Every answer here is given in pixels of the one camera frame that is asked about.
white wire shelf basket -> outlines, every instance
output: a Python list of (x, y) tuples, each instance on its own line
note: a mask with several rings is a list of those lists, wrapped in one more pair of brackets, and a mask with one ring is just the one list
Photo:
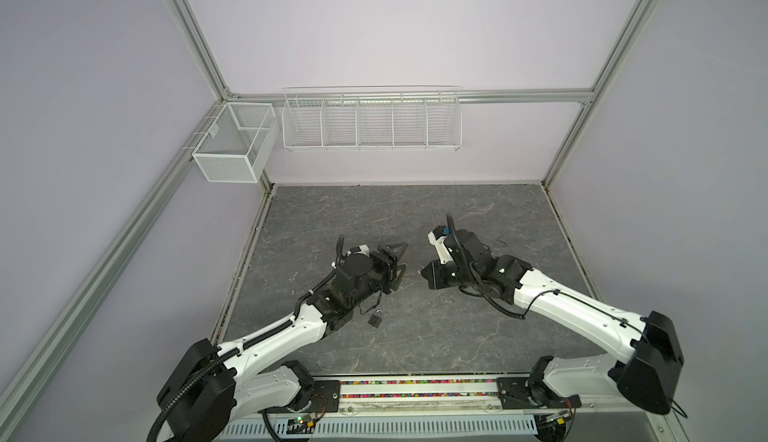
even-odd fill
[(283, 143), (290, 150), (459, 149), (458, 88), (413, 89), (286, 89)]
[(272, 104), (227, 102), (192, 157), (210, 182), (257, 183), (279, 132)]

gray marble surface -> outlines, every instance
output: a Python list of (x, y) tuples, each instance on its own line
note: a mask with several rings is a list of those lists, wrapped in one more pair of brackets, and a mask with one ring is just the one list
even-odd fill
[(378, 329), (368, 315), (286, 359), (313, 374), (366, 372), (527, 372), (542, 355), (571, 358), (602, 351), (545, 317), (521, 321), (457, 289), (431, 291), (418, 270), (436, 259), (427, 233), (453, 213), (494, 255), (517, 256), (552, 279), (587, 293), (542, 188), (494, 186), (279, 187), (226, 332), (241, 337), (293, 310), (330, 271), (336, 239), (353, 245), (405, 240), (408, 270), (384, 296)]

wire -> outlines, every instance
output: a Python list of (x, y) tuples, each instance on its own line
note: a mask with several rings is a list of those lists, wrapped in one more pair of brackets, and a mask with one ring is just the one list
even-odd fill
[(470, 297), (485, 297), (483, 294), (470, 293), (467, 289), (464, 289), (461, 285), (458, 286), (458, 291), (462, 294), (469, 295)]
[(522, 318), (525, 319), (525, 316), (528, 315), (528, 311), (531, 310), (531, 306), (533, 305), (533, 303), (536, 302), (536, 299), (538, 299), (539, 297), (543, 296), (544, 294), (548, 294), (548, 293), (558, 293), (558, 294), (560, 294), (561, 292), (560, 292), (560, 289), (550, 289), (548, 291), (541, 291), (540, 293), (536, 294), (533, 297), (533, 300), (528, 304), (528, 307), (525, 308), (525, 312), (522, 313)]
[(458, 252), (458, 259), (460, 259), (460, 265), (458, 269), (462, 271), (464, 274), (466, 274), (467, 277), (469, 277), (474, 283), (480, 283), (475, 278), (475, 274), (472, 273), (472, 269), (469, 267), (469, 262), (467, 259), (467, 254), (464, 251), (464, 245), (462, 245), (458, 241), (458, 235), (456, 234), (456, 226), (453, 223), (453, 215), (450, 213), (446, 214), (446, 222), (448, 224), (448, 235), (453, 238), (453, 242), (456, 244), (456, 250)]
[[(253, 347), (255, 344), (258, 344), (261, 341), (264, 341), (273, 335), (282, 332), (285, 329), (288, 329), (293, 322), (290, 320), (287, 320), (283, 322), (282, 324), (278, 325), (274, 329), (271, 329), (269, 331), (264, 332), (263, 334), (259, 334), (256, 337), (252, 338), (250, 341), (247, 341), (245, 344), (243, 344), (243, 350), (247, 350), (248, 348)], [(226, 360), (229, 360), (233, 358), (235, 355), (239, 355), (240, 350), (238, 348), (234, 348), (230, 351), (227, 351), (220, 357), (215, 357), (213, 360), (211, 360), (205, 367), (201, 368), (194, 374), (192, 374), (189, 379), (187, 379), (187, 382), (181, 386), (181, 388), (178, 390), (176, 395), (173, 399), (168, 402), (168, 405), (163, 408), (163, 410), (160, 411), (160, 415), (158, 418), (154, 420), (152, 423), (152, 427), (149, 428), (149, 433), (147, 434), (147, 442), (156, 442), (158, 439), (158, 434), (160, 433), (160, 428), (163, 427), (163, 423), (168, 419), (168, 416), (170, 413), (176, 408), (176, 406), (181, 402), (181, 400), (184, 398), (187, 393), (192, 390), (192, 388), (197, 385), (201, 380), (203, 380), (210, 372), (213, 372), (216, 368), (223, 367), (223, 363)]]
[(675, 412), (675, 414), (679, 415), (680, 417), (682, 417), (684, 419), (688, 418), (688, 414), (686, 413), (686, 411), (683, 410), (683, 408), (680, 407), (680, 404), (677, 404), (677, 402), (675, 402), (675, 399), (670, 399), (670, 401), (672, 402), (671, 406), (672, 406), (672, 410)]
[(365, 314), (371, 312), (373, 309), (379, 307), (379, 304), (382, 303), (382, 293), (383, 292), (384, 292), (383, 290), (379, 289), (379, 297), (376, 298), (376, 303), (374, 305), (371, 305), (368, 309), (366, 309), (365, 312), (362, 311), (362, 304), (358, 304), (357, 308), (358, 308), (358, 310), (360, 310), (360, 315), (365, 315)]
[(334, 269), (339, 268), (339, 264), (341, 264), (341, 252), (344, 250), (344, 234), (339, 236), (339, 240), (336, 241), (336, 263), (333, 265)]
[(619, 317), (616, 317), (615, 315), (612, 315), (612, 314), (606, 313), (604, 310), (602, 310), (602, 309), (598, 309), (598, 308), (597, 308), (597, 307), (595, 307), (594, 305), (592, 305), (592, 304), (590, 304), (590, 303), (586, 303), (586, 302), (584, 302), (583, 300), (581, 300), (580, 298), (578, 298), (578, 297), (574, 297), (574, 296), (573, 296), (573, 295), (571, 295), (571, 294), (568, 294), (568, 293), (560, 293), (560, 294), (562, 294), (562, 295), (565, 295), (566, 297), (570, 297), (570, 298), (571, 298), (571, 299), (573, 299), (574, 301), (579, 301), (580, 303), (582, 303), (582, 304), (586, 305), (586, 306), (587, 306), (587, 307), (589, 307), (590, 309), (596, 310), (596, 311), (598, 311), (598, 312), (599, 312), (599, 313), (601, 313), (601, 314), (607, 315), (608, 317), (610, 317), (610, 318), (611, 318), (611, 319), (613, 319), (614, 321), (619, 321), (619, 322), (621, 322), (621, 324), (622, 324), (622, 325), (626, 325), (627, 327), (631, 327), (632, 329), (634, 329), (635, 331), (637, 331), (637, 332), (640, 334), (640, 337), (641, 337), (641, 338), (644, 338), (644, 339), (645, 339), (645, 341), (646, 341), (646, 342), (648, 342), (648, 344), (650, 344), (650, 341), (648, 340), (648, 337), (646, 337), (646, 336), (645, 336), (645, 334), (643, 333), (643, 331), (639, 330), (639, 329), (638, 329), (637, 327), (635, 327), (634, 325), (632, 325), (632, 324), (628, 323), (628, 322), (627, 322), (627, 319), (620, 319)]
[(485, 297), (485, 300), (488, 301), (488, 303), (490, 305), (492, 305), (494, 309), (496, 309), (500, 313), (503, 313), (507, 317), (512, 317), (513, 319), (525, 319), (523, 314), (514, 313), (513, 311), (511, 311), (509, 309), (505, 309), (499, 303), (497, 303), (496, 301), (494, 301), (493, 299), (491, 299), (487, 295), (483, 295), (483, 297)]
[(187, 392), (189, 392), (195, 385), (197, 385), (198, 382), (203, 380), (203, 378), (210, 372), (213, 372), (214, 369), (219, 368), (225, 360), (233, 358), (239, 353), (240, 350), (238, 348), (234, 348), (231, 351), (226, 352), (221, 357), (214, 358), (214, 360), (212, 360), (208, 365), (192, 374), (187, 383), (181, 386), (178, 393), (174, 396), (173, 399), (170, 400), (170, 402), (168, 402), (168, 405), (166, 405), (165, 408), (160, 411), (160, 415), (152, 423), (152, 427), (149, 428), (149, 433), (147, 434), (147, 442), (155, 442), (158, 439), (158, 434), (160, 432), (160, 428), (163, 427), (163, 423), (165, 423), (166, 419), (168, 419), (168, 415), (170, 415), (173, 409), (179, 404), (179, 402), (181, 402), (181, 399), (184, 398)]
[(270, 433), (272, 440), (274, 440), (275, 442), (285, 442), (283, 439), (280, 438), (279, 435), (277, 435), (277, 432), (275, 432), (275, 429), (272, 427), (272, 424), (270, 423), (270, 418), (266, 416), (266, 409), (261, 411), (261, 418), (264, 419), (264, 427), (266, 428), (266, 431)]
[(322, 401), (324, 402), (324, 404), (322, 405), (322, 413), (318, 418), (314, 419), (313, 421), (315, 424), (317, 424), (317, 421), (322, 419), (322, 416), (326, 414), (326, 408), (328, 407), (328, 399), (326, 399), (325, 396), (321, 394), (314, 394), (311, 398), (314, 399), (315, 397), (321, 398)]
[(576, 421), (576, 409), (571, 407), (571, 401), (568, 398), (565, 398), (565, 403), (568, 405), (568, 410), (571, 412), (571, 426), (568, 427), (568, 430), (565, 431), (565, 436), (560, 440), (560, 442), (564, 442), (565, 439), (568, 438), (568, 435), (571, 433), (571, 429), (574, 428), (574, 422)]

small black wire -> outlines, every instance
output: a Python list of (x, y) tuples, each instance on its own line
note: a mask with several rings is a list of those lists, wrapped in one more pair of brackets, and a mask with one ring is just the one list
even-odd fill
[(469, 295), (470, 297), (482, 297), (482, 294), (473, 294), (470, 293), (467, 289), (464, 289), (461, 285), (458, 286), (458, 291), (462, 294)]
[(543, 296), (544, 294), (548, 294), (548, 293), (558, 293), (559, 294), (560, 293), (560, 289), (550, 289), (548, 291), (541, 291), (540, 293), (536, 294), (536, 296), (533, 297), (533, 300), (531, 301), (531, 303), (528, 304), (528, 307), (525, 308), (525, 312), (522, 313), (522, 317), (525, 319), (525, 316), (528, 315), (528, 311), (531, 310), (531, 306), (533, 305), (533, 303), (536, 302), (536, 299), (538, 299), (539, 297)]
[(688, 418), (688, 414), (686, 413), (686, 411), (680, 407), (680, 404), (677, 404), (675, 399), (670, 399), (670, 401), (672, 402), (672, 410), (674, 410), (675, 414), (679, 415), (684, 419)]
[(685, 436), (685, 439), (690, 440), (690, 437), (688, 437), (688, 434), (685, 433), (685, 427), (683, 427), (683, 423), (680, 422), (680, 417), (677, 415), (677, 412), (674, 412), (674, 419), (677, 420), (677, 427), (683, 431), (683, 436)]
[(562, 294), (562, 295), (565, 295), (565, 296), (567, 296), (567, 297), (570, 297), (570, 298), (571, 298), (571, 299), (573, 299), (574, 301), (579, 301), (580, 303), (582, 303), (582, 304), (586, 305), (587, 307), (589, 307), (589, 308), (591, 308), (591, 309), (593, 309), (593, 310), (596, 310), (596, 311), (598, 311), (598, 312), (599, 312), (599, 313), (601, 313), (601, 314), (605, 314), (605, 315), (607, 315), (608, 317), (610, 317), (610, 318), (611, 318), (611, 319), (613, 319), (614, 321), (618, 321), (618, 322), (621, 322), (621, 324), (622, 324), (622, 325), (626, 325), (627, 327), (631, 327), (632, 329), (634, 329), (635, 331), (637, 331), (637, 332), (640, 334), (640, 337), (641, 337), (641, 338), (644, 338), (644, 339), (645, 339), (645, 341), (646, 341), (646, 342), (648, 342), (648, 344), (650, 343), (650, 342), (648, 341), (648, 338), (647, 338), (647, 337), (645, 336), (645, 334), (643, 333), (643, 331), (639, 330), (639, 329), (638, 329), (637, 327), (635, 327), (634, 325), (632, 325), (632, 324), (628, 323), (626, 319), (620, 319), (619, 317), (616, 317), (615, 315), (612, 315), (612, 314), (606, 313), (604, 310), (602, 310), (602, 309), (598, 309), (598, 308), (597, 308), (597, 307), (595, 307), (594, 305), (592, 305), (592, 304), (590, 304), (590, 303), (586, 303), (586, 302), (584, 302), (583, 300), (581, 300), (580, 298), (578, 298), (578, 297), (574, 297), (574, 296), (573, 296), (573, 295), (571, 295), (571, 294), (568, 294), (568, 293), (561, 293), (561, 294)]
[(511, 311), (511, 310), (509, 310), (509, 309), (506, 309), (506, 308), (505, 308), (505, 307), (503, 307), (501, 304), (497, 303), (496, 301), (494, 301), (493, 299), (491, 299), (491, 298), (490, 298), (490, 297), (488, 297), (487, 295), (483, 295), (483, 297), (485, 297), (485, 300), (487, 300), (487, 301), (488, 301), (488, 303), (489, 303), (490, 305), (492, 305), (494, 309), (496, 309), (496, 310), (497, 310), (497, 311), (499, 311), (500, 313), (503, 313), (503, 314), (504, 314), (504, 315), (506, 315), (507, 317), (512, 317), (513, 319), (525, 319), (525, 317), (523, 316), (523, 314), (514, 313), (513, 311)]

black cable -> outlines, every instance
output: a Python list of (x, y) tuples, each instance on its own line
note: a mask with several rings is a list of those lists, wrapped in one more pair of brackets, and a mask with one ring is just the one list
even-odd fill
[(637, 332), (640, 334), (640, 337), (641, 337), (641, 338), (644, 338), (646, 342), (650, 343), (650, 342), (648, 341), (648, 338), (647, 338), (647, 337), (645, 336), (645, 334), (643, 333), (643, 331), (639, 330), (639, 329), (638, 329), (637, 327), (635, 327), (634, 325), (632, 325), (632, 324), (628, 323), (628, 322), (627, 322), (627, 319), (620, 319), (619, 317), (616, 317), (615, 315), (612, 315), (612, 314), (606, 313), (604, 310), (602, 310), (602, 309), (598, 309), (598, 308), (597, 308), (597, 307), (595, 307), (594, 305), (592, 305), (592, 304), (590, 304), (590, 303), (586, 303), (585, 301), (581, 300), (581, 299), (580, 299), (580, 298), (578, 298), (578, 297), (574, 297), (574, 296), (573, 296), (573, 295), (571, 295), (571, 294), (568, 294), (568, 293), (561, 293), (561, 294), (562, 294), (562, 295), (565, 295), (565, 296), (567, 296), (567, 297), (570, 297), (570, 298), (571, 298), (571, 299), (573, 299), (574, 301), (579, 301), (580, 303), (582, 303), (582, 304), (586, 305), (586, 306), (587, 306), (587, 307), (589, 307), (590, 309), (596, 310), (596, 311), (598, 311), (598, 312), (599, 312), (599, 313), (601, 313), (601, 314), (607, 315), (608, 317), (610, 317), (610, 318), (611, 318), (611, 319), (613, 319), (614, 321), (618, 321), (618, 322), (620, 322), (622, 325), (626, 325), (627, 327), (631, 327), (632, 329), (634, 329), (635, 331), (637, 331)]
[(341, 252), (344, 250), (344, 234), (339, 236), (339, 240), (336, 241), (336, 264), (333, 265), (335, 268), (339, 268), (339, 264), (341, 264)]
[(670, 401), (672, 402), (671, 407), (672, 407), (672, 410), (675, 412), (675, 414), (679, 415), (684, 419), (688, 418), (688, 414), (686, 413), (686, 411), (680, 407), (680, 404), (677, 404), (675, 399), (670, 399)]
[(198, 382), (203, 380), (203, 378), (210, 372), (213, 372), (214, 369), (219, 368), (222, 362), (233, 358), (239, 353), (240, 350), (238, 348), (234, 348), (231, 351), (226, 352), (221, 357), (214, 358), (214, 360), (212, 360), (208, 365), (192, 374), (187, 383), (181, 386), (178, 393), (174, 396), (173, 399), (170, 400), (170, 402), (168, 402), (168, 405), (166, 405), (165, 408), (160, 411), (160, 415), (152, 423), (152, 427), (149, 429), (149, 433), (147, 434), (147, 442), (155, 442), (158, 439), (160, 428), (163, 427), (163, 423), (165, 423), (166, 419), (168, 419), (168, 415), (170, 415), (173, 409), (178, 405), (178, 403), (187, 394), (187, 392), (190, 391), (190, 389), (197, 385)]
[[(278, 325), (274, 329), (271, 329), (269, 331), (264, 332), (263, 334), (259, 334), (256, 337), (252, 338), (250, 341), (247, 341), (245, 344), (243, 344), (243, 350), (245, 351), (248, 348), (253, 347), (254, 345), (258, 344), (261, 341), (267, 340), (268, 338), (272, 337), (273, 335), (282, 332), (285, 329), (288, 329), (291, 325), (293, 325), (293, 322), (290, 320), (287, 320), (283, 322), (282, 324)], [(190, 376), (190, 378), (187, 380), (187, 382), (181, 386), (181, 388), (178, 390), (176, 395), (173, 399), (168, 402), (168, 405), (163, 408), (163, 410), (160, 411), (160, 415), (158, 418), (154, 420), (152, 423), (152, 427), (149, 429), (149, 434), (147, 434), (147, 442), (156, 442), (158, 439), (158, 434), (160, 432), (160, 428), (163, 427), (163, 424), (165, 423), (166, 419), (168, 419), (168, 416), (170, 413), (176, 408), (176, 406), (181, 402), (181, 399), (184, 398), (185, 395), (195, 386), (198, 382), (203, 380), (210, 372), (214, 371), (216, 368), (219, 368), (219, 366), (225, 362), (226, 360), (229, 360), (233, 358), (235, 355), (238, 355), (240, 353), (240, 350), (238, 348), (234, 348), (231, 351), (227, 351), (220, 357), (214, 358), (211, 362), (209, 362), (205, 367), (201, 368), (194, 374)]]
[(500, 313), (503, 313), (507, 317), (512, 317), (513, 319), (525, 319), (525, 314), (518, 314), (518, 313), (514, 313), (513, 311), (511, 311), (509, 309), (505, 309), (499, 303), (497, 303), (496, 301), (494, 301), (493, 299), (491, 299), (487, 295), (483, 295), (483, 297), (485, 297), (485, 300), (487, 300), (488, 303), (490, 305), (492, 305), (494, 309), (496, 309)]
[(254, 347), (259, 342), (266, 341), (268, 338), (272, 337), (273, 335), (288, 329), (291, 325), (293, 325), (293, 322), (291, 322), (290, 319), (288, 319), (287, 321), (278, 325), (274, 329), (270, 329), (264, 332), (263, 334), (258, 334), (256, 337), (252, 338), (250, 341), (247, 341), (245, 344), (243, 344), (243, 350), (246, 351), (247, 349)]
[(467, 289), (464, 289), (461, 285), (458, 286), (458, 291), (462, 294), (469, 295), (470, 297), (485, 297), (485, 295), (483, 294), (470, 293)]
[(548, 293), (558, 293), (558, 294), (560, 294), (560, 289), (550, 289), (548, 291), (541, 291), (540, 293), (536, 294), (536, 296), (533, 297), (533, 300), (531, 301), (531, 303), (528, 304), (528, 307), (525, 308), (525, 312), (522, 313), (522, 319), (525, 319), (525, 316), (528, 315), (528, 311), (531, 310), (531, 306), (533, 305), (533, 303), (536, 302), (536, 299), (538, 299), (539, 297), (543, 296), (544, 294), (548, 294)]
[(299, 312), (301, 312), (301, 305), (304, 303), (304, 301), (309, 299), (312, 296), (312, 294), (314, 294), (317, 291), (321, 290), (322, 286), (327, 284), (328, 281), (330, 281), (331, 279), (333, 279), (334, 275), (336, 275), (336, 269), (332, 269), (331, 272), (329, 272), (328, 275), (323, 277), (320, 282), (315, 284), (315, 286), (312, 287), (311, 290), (307, 291), (306, 293), (304, 293), (304, 295), (302, 295), (301, 297), (299, 297), (296, 300), (296, 303), (293, 305), (293, 318), (294, 319), (299, 317)]
[(475, 275), (472, 274), (472, 272), (469, 269), (469, 262), (467, 259), (467, 254), (464, 252), (464, 245), (461, 245), (461, 243), (458, 241), (458, 236), (456, 235), (456, 226), (453, 224), (453, 215), (450, 213), (446, 214), (446, 222), (448, 223), (448, 234), (453, 237), (453, 242), (456, 244), (456, 251), (458, 252), (458, 258), (461, 259), (461, 265), (458, 267), (459, 270), (464, 272), (467, 277), (470, 278), (474, 283), (479, 283), (480, 281), (476, 281)]
[(357, 308), (358, 308), (358, 310), (360, 310), (360, 315), (365, 315), (365, 314), (371, 312), (373, 309), (379, 307), (379, 304), (382, 303), (382, 293), (383, 293), (383, 291), (379, 290), (379, 297), (376, 299), (376, 303), (374, 305), (371, 305), (368, 309), (366, 309), (365, 312), (363, 312), (363, 310), (362, 310), (362, 303), (358, 304)]
[(280, 438), (279, 435), (277, 435), (277, 432), (275, 432), (275, 429), (272, 427), (272, 424), (270, 424), (270, 419), (266, 416), (266, 409), (261, 411), (261, 418), (264, 419), (264, 427), (266, 428), (266, 431), (270, 433), (272, 440), (274, 440), (275, 442), (285, 442), (283, 439)]

